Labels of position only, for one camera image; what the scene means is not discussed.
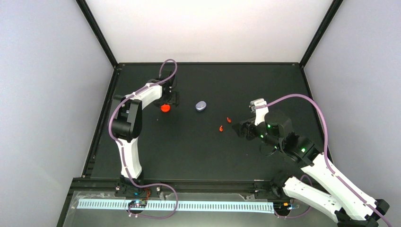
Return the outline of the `orange round case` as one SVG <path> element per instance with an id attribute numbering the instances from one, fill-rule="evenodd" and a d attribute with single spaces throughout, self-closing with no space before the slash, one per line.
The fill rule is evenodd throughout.
<path id="1" fill-rule="evenodd" d="M 168 104 L 164 104 L 164 105 L 160 106 L 160 109 L 161 109 L 162 112 L 167 113 L 167 112 L 169 112 L 171 110 L 171 106 L 168 105 Z"/>

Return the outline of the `lavender earbud charging case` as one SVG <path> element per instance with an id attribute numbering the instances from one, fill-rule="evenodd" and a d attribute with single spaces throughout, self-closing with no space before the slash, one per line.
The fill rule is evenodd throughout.
<path id="1" fill-rule="evenodd" d="M 205 110 L 207 107 L 207 103 L 205 101 L 199 101 L 196 105 L 195 105 L 195 109 L 198 112 L 202 112 L 203 110 Z"/>

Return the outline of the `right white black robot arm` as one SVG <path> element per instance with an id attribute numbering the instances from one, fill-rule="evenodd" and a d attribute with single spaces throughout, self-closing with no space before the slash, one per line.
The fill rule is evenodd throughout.
<path id="1" fill-rule="evenodd" d="M 258 138 L 263 145 L 274 147 L 272 153 L 289 158 L 294 167 L 325 189 L 320 191 L 279 171 L 269 185 L 273 197 L 297 199 L 330 217 L 339 227 L 377 227 L 378 220 L 388 211 L 390 206 L 385 200 L 345 186 L 349 181 L 339 179 L 342 175 L 333 163 L 325 161 L 324 153 L 311 140 L 296 134 L 291 119 L 282 112 L 252 117 L 232 127 L 240 138 Z"/>

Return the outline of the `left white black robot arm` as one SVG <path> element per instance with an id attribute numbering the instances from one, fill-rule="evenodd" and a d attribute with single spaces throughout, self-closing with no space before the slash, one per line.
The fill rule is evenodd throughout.
<path id="1" fill-rule="evenodd" d="M 159 107 L 177 106 L 179 95 L 174 90 L 174 79 L 175 76 L 151 79 L 139 90 L 113 98 L 108 132 L 119 149 L 122 183 L 144 188 L 140 185 L 142 166 L 138 149 L 143 128 L 143 110 L 152 103 Z"/>

